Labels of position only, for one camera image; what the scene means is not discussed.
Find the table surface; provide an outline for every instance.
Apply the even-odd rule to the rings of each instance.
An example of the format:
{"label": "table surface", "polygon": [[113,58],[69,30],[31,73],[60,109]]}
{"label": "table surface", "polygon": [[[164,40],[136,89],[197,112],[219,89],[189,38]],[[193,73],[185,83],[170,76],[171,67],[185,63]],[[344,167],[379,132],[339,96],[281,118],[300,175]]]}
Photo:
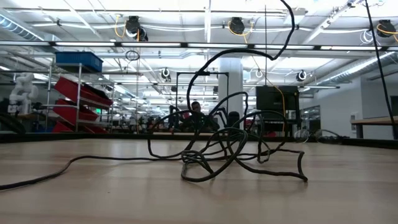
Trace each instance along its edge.
{"label": "table surface", "polygon": [[[187,142],[152,144],[156,153],[167,155]],[[197,142],[194,148],[204,145]],[[212,181],[193,184],[181,180],[181,162],[86,159],[56,179],[0,192],[0,223],[398,223],[398,151],[317,143],[284,148],[305,151],[307,184],[253,174],[237,163]],[[256,143],[244,150],[255,152]],[[141,140],[0,144],[0,184],[49,174],[87,154],[148,156]],[[263,165],[249,163],[296,172],[296,162],[296,154],[278,152]],[[210,163],[213,169],[221,164]],[[188,174],[205,172],[198,166]]]}
{"label": "table surface", "polygon": [[[394,116],[394,121],[398,122],[398,116]],[[361,120],[352,120],[351,124],[391,124],[390,117],[366,118]]]}

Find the blue bin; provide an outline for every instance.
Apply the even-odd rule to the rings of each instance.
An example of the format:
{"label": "blue bin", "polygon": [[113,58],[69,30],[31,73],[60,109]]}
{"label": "blue bin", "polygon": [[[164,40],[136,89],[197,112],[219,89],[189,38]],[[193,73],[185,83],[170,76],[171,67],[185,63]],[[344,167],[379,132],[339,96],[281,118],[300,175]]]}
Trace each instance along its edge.
{"label": "blue bin", "polygon": [[78,73],[79,63],[83,73],[102,72],[103,61],[92,52],[56,52],[55,63],[68,72]]}

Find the white column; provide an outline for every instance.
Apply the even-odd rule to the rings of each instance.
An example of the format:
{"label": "white column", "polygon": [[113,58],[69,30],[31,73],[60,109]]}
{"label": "white column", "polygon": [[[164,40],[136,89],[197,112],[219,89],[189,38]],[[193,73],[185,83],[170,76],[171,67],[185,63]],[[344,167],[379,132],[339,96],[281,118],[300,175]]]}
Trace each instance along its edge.
{"label": "white column", "polygon": [[[232,93],[243,90],[243,67],[241,64],[241,57],[221,57],[219,60],[219,72],[229,72],[229,93],[227,93],[227,77],[225,75],[218,75],[218,101],[227,97]],[[243,95],[234,96],[228,101],[228,112],[236,111],[240,117],[243,117]]]}

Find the black wire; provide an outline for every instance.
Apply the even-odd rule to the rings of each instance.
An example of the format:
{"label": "black wire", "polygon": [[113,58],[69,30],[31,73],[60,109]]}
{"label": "black wire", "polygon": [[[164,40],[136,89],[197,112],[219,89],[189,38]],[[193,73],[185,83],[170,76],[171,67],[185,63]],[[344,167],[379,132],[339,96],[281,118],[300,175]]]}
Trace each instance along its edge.
{"label": "black wire", "polygon": [[[238,129],[237,127],[239,127],[239,125],[244,122],[247,118],[252,117],[252,116],[262,116],[262,114],[276,114],[278,116],[281,117],[281,119],[283,120],[285,126],[287,126],[287,120],[286,118],[275,111],[257,111],[254,113],[249,113],[248,112],[248,98],[249,95],[246,92],[237,92],[237,93],[233,93],[230,94],[229,96],[227,96],[226,98],[222,99],[216,106],[215,108],[209,113],[209,115],[204,115],[203,113],[198,113],[196,111],[192,110],[192,107],[190,105],[190,91],[192,89],[193,86],[193,82],[195,81],[195,79],[199,76],[199,74],[201,74],[203,71],[205,71],[205,69],[209,66],[209,64],[213,61],[215,61],[218,57],[224,55],[224,54],[229,54],[229,53],[235,53],[235,52],[243,52],[243,53],[249,53],[249,54],[256,54],[256,55],[261,55],[264,57],[269,58],[270,60],[276,60],[281,54],[282,52],[286,49],[287,44],[289,43],[290,37],[292,36],[293,31],[295,30],[295,23],[294,23],[294,15],[293,15],[293,11],[290,8],[290,6],[284,1],[284,0],[280,0],[285,6],[286,8],[289,10],[290,13],[290,17],[292,18],[292,30],[290,31],[289,35],[287,36],[286,39],[286,43],[283,46],[283,48],[279,51],[279,53],[275,56],[272,57],[268,54],[265,54],[263,52],[259,52],[256,50],[249,50],[249,49],[231,49],[231,50],[224,50],[220,53],[218,53],[217,55],[215,55],[213,58],[211,58],[209,61],[207,61],[207,63],[198,71],[196,72],[196,74],[194,75],[194,77],[191,79],[191,82],[188,86],[188,90],[187,90],[187,103],[188,103],[188,109],[189,110],[184,110],[184,111],[177,111],[175,113],[172,113],[168,116],[163,117],[162,119],[158,120],[155,125],[153,125],[152,129],[149,131],[149,135],[148,135],[148,139],[147,139],[147,145],[148,145],[148,151],[149,154],[152,156],[152,158],[146,158],[146,157],[130,157],[130,158],[118,158],[118,157],[103,157],[103,156],[80,156],[80,157],[76,157],[71,159],[64,167],[62,167],[59,171],[56,171],[52,174],[43,176],[43,177],[39,177],[36,179],[32,179],[32,180],[27,180],[27,181],[22,181],[22,182],[18,182],[18,183],[14,183],[14,184],[6,184],[6,185],[0,185],[0,190],[8,190],[8,189],[14,189],[17,187],[23,187],[26,185],[30,185],[30,184],[36,184],[38,182],[41,181],[45,181],[45,180],[49,180],[55,177],[58,177],[59,175],[61,175],[62,173],[64,173],[69,166],[80,159],[110,159],[110,160],[117,160],[117,161],[138,161],[138,160],[142,160],[142,161],[182,161],[183,162],[183,167],[182,167],[182,171],[181,171],[181,177],[183,180],[186,181],[190,181],[190,182],[203,182],[206,180],[210,180],[214,177],[216,177],[218,174],[220,174],[223,170],[225,170],[233,161],[236,161],[240,166],[242,166],[243,168],[245,168],[248,171],[254,172],[254,173],[258,173],[258,174],[268,174],[268,175],[275,175],[275,176],[280,176],[280,175],[284,175],[284,176],[292,176],[292,177],[298,177],[304,181],[307,181],[308,179],[304,176],[303,172],[302,172],[302,168],[301,168],[301,160],[302,157],[304,155],[304,152],[302,151],[293,151],[293,150],[288,150],[288,149],[281,149],[281,147],[285,144],[286,140],[287,140],[287,132],[285,132],[285,138],[284,140],[275,148],[275,149],[271,149],[262,139],[262,133],[263,133],[263,125],[261,126],[261,132],[260,132],[260,136],[255,136],[252,134],[248,134],[245,130],[242,129]],[[136,58],[130,58],[130,54],[131,53],[135,53],[137,55]],[[130,61],[134,61],[134,60],[138,60],[139,59],[139,54],[135,51],[128,51],[126,52],[126,59],[130,60]],[[221,129],[219,131],[217,131],[216,133],[213,133],[213,135],[209,138],[209,140],[207,141],[206,146],[199,150],[199,151],[194,151],[191,150],[193,144],[195,143],[197,137],[200,135],[201,133],[201,129],[202,127],[205,127],[208,123],[210,123],[210,119],[212,118],[213,114],[215,114],[217,112],[217,109],[229,98],[237,96],[237,95],[245,95],[245,110],[244,110],[244,114],[243,117],[235,122],[233,124],[232,127],[229,128],[224,128]],[[195,114],[195,116],[200,116],[201,118],[204,118],[204,122],[202,124],[196,124],[195,127],[196,130],[194,132],[194,135],[192,137],[192,140],[188,143],[188,145],[180,152],[173,154],[173,155],[168,155],[168,156],[160,156],[157,155],[153,152],[152,147],[151,147],[151,137],[150,135],[154,133],[155,128],[165,119],[175,116],[177,114],[183,114],[183,113],[191,113],[191,114]],[[222,138],[221,134],[228,134],[225,138]],[[248,137],[253,137],[256,138],[258,140],[258,146],[257,146],[257,153],[241,153],[244,146],[246,145],[247,141],[248,141]],[[215,137],[218,137],[218,141],[215,143],[210,144],[210,142],[212,141],[212,139],[214,139]],[[227,146],[225,146],[223,144],[223,141],[226,140],[227,142]],[[235,144],[236,142],[239,143],[237,150],[233,151],[232,150],[232,145]],[[217,150],[216,152],[209,152],[209,153],[205,153],[211,146],[215,146],[217,144],[220,144],[221,146],[221,150]],[[266,151],[262,151],[261,146],[265,145],[267,150]],[[298,165],[298,173],[293,173],[293,172],[271,172],[268,170],[257,170],[257,169],[253,169],[249,166],[247,166],[246,164],[244,164],[242,161],[248,161],[251,159],[255,159],[257,158],[257,160],[260,163],[264,163],[266,161],[269,160],[271,154],[277,152],[277,151],[283,151],[283,152],[293,152],[296,154],[299,154],[298,157],[298,161],[297,161],[297,165]],[[206,158],[205,156],[212,156],[215,155],[217,153],[223,152],[223,156],[221,157],[211,157],[211,158]],[[262,156],[267,156],[267,159],[265,159],[264,161],[261,160]],[[213,169],[210,167],[209,163],[210,161],[225,161],[225,163],[216,171],[213,171]],[[199,177],[199,178],[193,178],[193,177],[189,177],[187,175],[188,172],[188,167],[192,164],[198,164],[201,165],[205,170],[207,170],[209,172],[209,175],[205,176],[205,177]]]}
{"label": "black wire", "polygon": [[372,22],[372,16],[371,16],[371,11],[369,8],[368,0],[365,0],[365,5],[366,5],[366,11],[368,12],[369,24],[370,24],[370,28],[371,28],[371,32],[372,32],[372,36],[373,36],[373,44],[374,44],[374,48],[376,49],[377,64],[379,65],[381,82],[383,84],[384,97],[386,100],[388,113],[389,113],[389,116],[391,119],[392,130],[394,132],[394,139],[397,139],[398,138],[398,129],[397,129],[398,127],[396,126],[396,122],[394,121],[394,116],[392,115],[390,101],[388,99],[389,95],[387,92],[386,80],[384,79],[383,67],[382,67],[381,61],[380,61],[379,47],[377,46],[377,40],[376,40],[376,35],[374,33],[374,26],[373,26],[373,22]]}

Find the wooden table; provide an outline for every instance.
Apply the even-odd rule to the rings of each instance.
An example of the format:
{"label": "wooden table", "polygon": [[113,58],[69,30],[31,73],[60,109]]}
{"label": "wooden table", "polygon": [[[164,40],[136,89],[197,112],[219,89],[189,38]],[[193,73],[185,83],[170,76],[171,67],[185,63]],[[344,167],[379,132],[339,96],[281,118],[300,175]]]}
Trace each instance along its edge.
{"label": "wooden table", "polygon": [[[398,123],[398,116],[394,117],[394,121]],[[382,117],[382,118],[366,118],[361,120],[352,120],[351,124],[356,126],[356,137],[363,138],[363,126],[364,125],[376,125],[376,126],[391,126],[390,117]]]}
{"label": "wooden table", "polygon": [[[186,144],[153,141],[152,148],[167,155]],[[255,152],[256,145],[247,143],[245,151]],[[181,162],[87,159],[56,179],[0,192],[0,223],[398,223],[398,151],[316,143],[285,148],[305,151],[307,184],[253,174],[236,163],[213,181],[193,184],[181,180]],[[0,144],[0,184],[49,174],[85,154],[148,156],[141,140]],[[279,152],[264,165],[250,163],[296,171],[296,161],[297,155]],[[188,173],[205,174],[201,167]]]}

